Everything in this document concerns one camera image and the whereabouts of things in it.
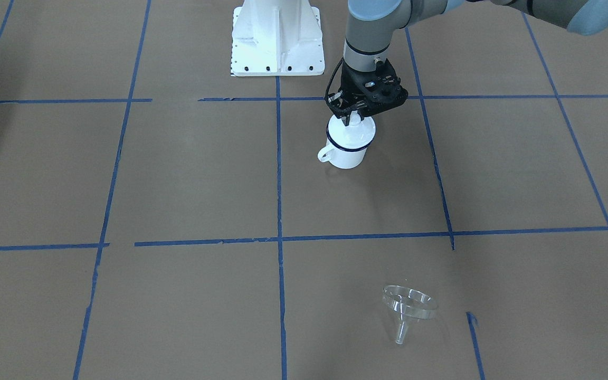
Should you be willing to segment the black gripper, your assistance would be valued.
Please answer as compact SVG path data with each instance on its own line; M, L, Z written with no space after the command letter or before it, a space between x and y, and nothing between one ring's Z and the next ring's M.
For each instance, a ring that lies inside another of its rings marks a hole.
M345 127L350 125L353 111L356 111L356 123L362 124L365 117L402 106L409 97L390 60L379 60L374 71L362 72L341 59L328 81L326 91L330 91L331 82L340 69L340 87L336 93L325 95L325 103Z

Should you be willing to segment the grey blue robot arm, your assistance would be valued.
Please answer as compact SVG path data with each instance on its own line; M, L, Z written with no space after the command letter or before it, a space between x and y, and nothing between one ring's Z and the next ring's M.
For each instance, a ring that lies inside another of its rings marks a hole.
M402 106L409 93L388 60L393 34L459 7L461 1L349 1L340 86L324 101L348 126ZM495 1L568 32L589 36L608 28L608 1Z

